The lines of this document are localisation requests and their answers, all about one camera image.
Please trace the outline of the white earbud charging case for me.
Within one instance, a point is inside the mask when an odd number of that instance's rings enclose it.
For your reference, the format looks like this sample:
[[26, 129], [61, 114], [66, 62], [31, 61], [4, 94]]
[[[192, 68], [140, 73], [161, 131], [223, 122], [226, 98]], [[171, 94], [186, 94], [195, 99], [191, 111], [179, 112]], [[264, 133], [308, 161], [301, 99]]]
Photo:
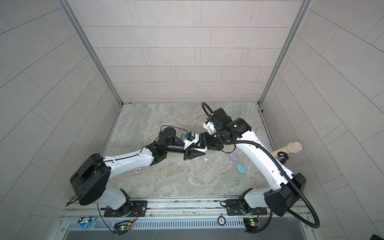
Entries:
[[208, 147], [205, 144], [199, 144], [195, 146], [195, 149], [200, 152], [206, 152], [208, 150]]

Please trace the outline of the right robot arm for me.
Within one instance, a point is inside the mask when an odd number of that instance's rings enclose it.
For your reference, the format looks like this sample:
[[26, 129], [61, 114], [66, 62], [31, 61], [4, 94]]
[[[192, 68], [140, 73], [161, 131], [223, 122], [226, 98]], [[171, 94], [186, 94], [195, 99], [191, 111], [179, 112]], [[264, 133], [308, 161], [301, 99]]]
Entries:
[[232, 120], [220, 108], [213, 111], [206, 103], [202, 108], [208, 119], [204, 128], [221, 145], [235, 145], [242, 150], [267, 180], [270, 190], [249, 190], [241, 195], [243, 211], [269, 208], [282, 217], [300, 199], [306, 178], [294, 174], [279, 162], [259, 141], [250, 125], [243, 119]]

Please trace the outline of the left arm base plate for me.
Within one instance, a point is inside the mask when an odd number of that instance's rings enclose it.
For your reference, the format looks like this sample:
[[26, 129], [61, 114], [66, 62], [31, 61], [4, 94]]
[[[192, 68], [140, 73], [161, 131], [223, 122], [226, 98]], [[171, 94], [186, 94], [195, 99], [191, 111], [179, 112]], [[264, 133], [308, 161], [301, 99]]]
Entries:
[[110, 207], [102, 208], [104, 210], [103, 217], [107, 218], [124, 218], [124, 217], [144, 217], [146, 214], [148, 201], [132, 201], [121, 206], [118, 210]]

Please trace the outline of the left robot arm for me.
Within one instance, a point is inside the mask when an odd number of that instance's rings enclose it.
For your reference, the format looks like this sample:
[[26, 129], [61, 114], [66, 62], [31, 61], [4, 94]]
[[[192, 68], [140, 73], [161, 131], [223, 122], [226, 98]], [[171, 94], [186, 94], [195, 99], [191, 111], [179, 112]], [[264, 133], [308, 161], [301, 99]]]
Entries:
[[139, 151], [115, 157], [93, 154], [70, 178], [75, 195], [68, 204], [75, 201], [82, 206], [98, 203], [126, 215], [131, 211], [132, 201], [124, 190], [108, 187], [110, 179], [136, 168], [158, 164], [169, 152], [183, 154], [184, 160], [203, 156], [208, 150], [207, 139], [210, 134], [211, 130], [199, 135], [189, 132], [181, 139], [176, 135], [175, 128], [166, 126], [154, 142]]

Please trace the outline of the purple earbud charging case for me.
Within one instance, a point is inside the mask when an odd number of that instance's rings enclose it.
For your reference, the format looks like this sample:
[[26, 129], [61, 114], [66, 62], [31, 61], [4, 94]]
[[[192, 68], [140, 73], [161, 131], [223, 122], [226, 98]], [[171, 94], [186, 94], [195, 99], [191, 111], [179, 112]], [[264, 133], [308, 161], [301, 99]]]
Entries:
[[239, 161], [239, 156], [236, 153], [230, 153], [229, 158], [233, 162], [238, 162]]

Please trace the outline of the light blue earbud charging case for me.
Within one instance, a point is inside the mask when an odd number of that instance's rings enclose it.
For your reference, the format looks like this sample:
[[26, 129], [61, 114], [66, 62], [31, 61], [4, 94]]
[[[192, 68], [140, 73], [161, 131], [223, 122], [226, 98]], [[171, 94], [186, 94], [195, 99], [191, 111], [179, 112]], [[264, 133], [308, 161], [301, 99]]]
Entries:
[[237, 170], [239, 171], [239, 173], [241, 174], [245, 174], [247, 172], [247, 169], [244, 165], [242, 164], [237, 164]]

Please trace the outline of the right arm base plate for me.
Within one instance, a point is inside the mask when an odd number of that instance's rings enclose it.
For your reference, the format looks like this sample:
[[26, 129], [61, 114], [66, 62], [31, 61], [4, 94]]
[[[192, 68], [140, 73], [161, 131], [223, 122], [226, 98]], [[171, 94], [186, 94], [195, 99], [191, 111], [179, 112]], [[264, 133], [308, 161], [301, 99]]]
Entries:
[[240, 200], [228, 199], [221, 201], [220, 205], [227, 210], [228, 216], [265, 216], [268, 213], [266, 208], [247, 208], [244, 204], [241, 203]]

